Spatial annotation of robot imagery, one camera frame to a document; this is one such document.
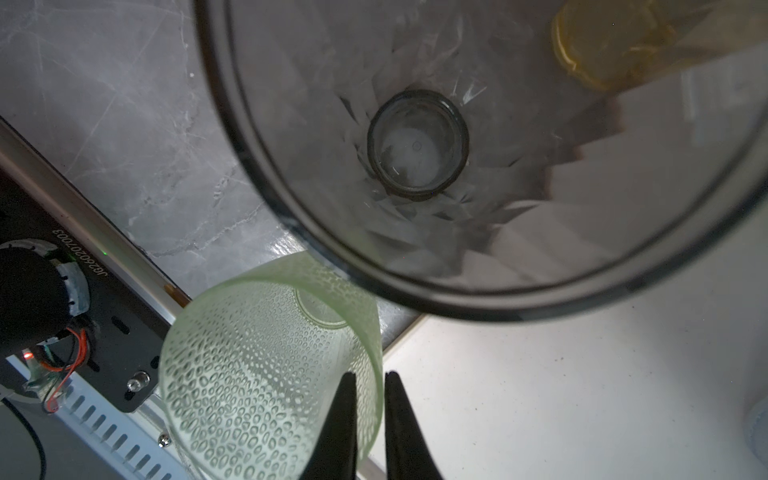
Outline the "light green dotted cup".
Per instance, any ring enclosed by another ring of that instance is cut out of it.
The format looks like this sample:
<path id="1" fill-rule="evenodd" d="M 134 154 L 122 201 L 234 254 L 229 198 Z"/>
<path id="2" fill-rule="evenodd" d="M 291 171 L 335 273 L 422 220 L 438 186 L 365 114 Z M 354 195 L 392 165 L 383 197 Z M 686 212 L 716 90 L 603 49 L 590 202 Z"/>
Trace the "light green dotted cup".
<path id="1" fill-rule="evenodd" d="M 189 303 L 164 340 L 159 388 L 173 441 L 210 478 L 295 479 L 349 372 L 365 458 L 384 409 L 376 300 L 298 252 Z"/>

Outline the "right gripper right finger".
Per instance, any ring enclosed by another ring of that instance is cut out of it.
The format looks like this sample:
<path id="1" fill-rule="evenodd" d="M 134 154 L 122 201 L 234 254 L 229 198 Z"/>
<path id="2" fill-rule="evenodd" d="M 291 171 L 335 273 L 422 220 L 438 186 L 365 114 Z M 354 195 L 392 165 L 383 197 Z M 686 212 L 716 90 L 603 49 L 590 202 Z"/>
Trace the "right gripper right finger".
<path id="1" fill-rule="evenodd" d="M 442 479 L 399 374 L 395 371 L 387 372 L 384 387 L 387 478 Z"/>

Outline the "dark smoky tumbler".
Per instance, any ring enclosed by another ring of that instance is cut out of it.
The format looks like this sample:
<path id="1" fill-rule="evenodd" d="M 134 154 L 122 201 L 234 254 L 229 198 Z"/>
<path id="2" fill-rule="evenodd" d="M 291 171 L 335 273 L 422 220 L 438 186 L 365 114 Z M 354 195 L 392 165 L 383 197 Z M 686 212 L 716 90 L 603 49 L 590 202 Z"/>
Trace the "dark smoky tumbler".
<path id="1" fill-rule="evenodd" d="M 633 88 L 553 51 L 567 1 L 197 1 L 232 148 L 278 219 L 357 285 L 491 321 L 590 308 L 669 275 L 767 193 L 767 102 L 667 206 L 551 196 L 534 150 Z"/>

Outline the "aluminium front rail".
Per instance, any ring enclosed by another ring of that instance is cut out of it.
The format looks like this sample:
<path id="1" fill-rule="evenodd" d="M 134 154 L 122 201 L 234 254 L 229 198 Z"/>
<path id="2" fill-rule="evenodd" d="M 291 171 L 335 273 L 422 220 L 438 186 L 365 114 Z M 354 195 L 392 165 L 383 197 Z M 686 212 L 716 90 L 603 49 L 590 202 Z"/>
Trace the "aluminium front rail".
<path id="1" fill-rule="evenodd" d="M 93 251 L 96 259 L 170 328 L 194 300 L 187 298 L 8 124 L 1 127 L 2 175 L 10 177 L 78 242 Z M 90 353 L 88 331 L 79 317 L 56 336 L 7 357 L 24 378 L 26 397 L 36 401 L 44 412 L 70 424 L 108 457 L 120 459 L 129 476 L 212 479 L 191 462 L 170 435 L 159 372 L 154 392 L 130 413 L 118 410 L 79 375 L 77 369 L 85 365 Z"/>

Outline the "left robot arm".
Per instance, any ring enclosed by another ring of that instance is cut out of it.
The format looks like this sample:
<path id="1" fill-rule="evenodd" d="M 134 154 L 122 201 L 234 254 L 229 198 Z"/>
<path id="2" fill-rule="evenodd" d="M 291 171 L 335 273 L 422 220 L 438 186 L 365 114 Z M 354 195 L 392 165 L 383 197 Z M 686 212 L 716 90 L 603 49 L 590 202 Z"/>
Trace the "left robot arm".
<path id="1" fill-rule="evenodd" d="M 1 358 L 66 330 L 90 308 L 90 289 L 74 256 L 49 241 L 1 244 Z"/>

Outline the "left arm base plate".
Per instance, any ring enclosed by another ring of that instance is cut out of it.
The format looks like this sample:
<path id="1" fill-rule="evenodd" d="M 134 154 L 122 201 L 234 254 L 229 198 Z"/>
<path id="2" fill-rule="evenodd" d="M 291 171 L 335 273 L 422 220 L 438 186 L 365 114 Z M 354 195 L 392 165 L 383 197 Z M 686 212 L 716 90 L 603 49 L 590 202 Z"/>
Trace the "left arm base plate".
<path id="1" fill-rule="evenodd" d="M 90 353 L 77 372 L 118 410 L 136 411 L 158 384 L 170 325 L 10 177 L 1 176 L 1 239 L 47 241 L 84 274 L 90 304 L 79 321 Z"/>

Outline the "yellow tumbler near tray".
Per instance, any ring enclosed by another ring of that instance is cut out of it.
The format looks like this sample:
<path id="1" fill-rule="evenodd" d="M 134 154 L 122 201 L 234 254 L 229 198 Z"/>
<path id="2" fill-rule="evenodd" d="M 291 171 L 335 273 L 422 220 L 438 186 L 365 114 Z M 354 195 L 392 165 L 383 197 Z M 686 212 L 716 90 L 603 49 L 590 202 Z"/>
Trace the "yellow tumbler near tray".
<path id="1" fill-rule="evenodd" d="M 616 92 L 765 42 L 767 3 L 567 1 L 551 40 L 569 75 Z"/>

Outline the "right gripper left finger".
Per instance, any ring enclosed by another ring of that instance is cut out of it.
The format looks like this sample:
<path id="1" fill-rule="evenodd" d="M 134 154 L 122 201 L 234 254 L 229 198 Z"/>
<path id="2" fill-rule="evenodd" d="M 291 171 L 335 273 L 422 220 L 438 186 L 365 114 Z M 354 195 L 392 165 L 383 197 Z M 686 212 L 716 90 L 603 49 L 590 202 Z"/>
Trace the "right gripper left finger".
<path id="1" fill-rule="evenodd" d="M 357 454 L 356 375 L 346 372 L 300 479 L 355 479 Z"/>

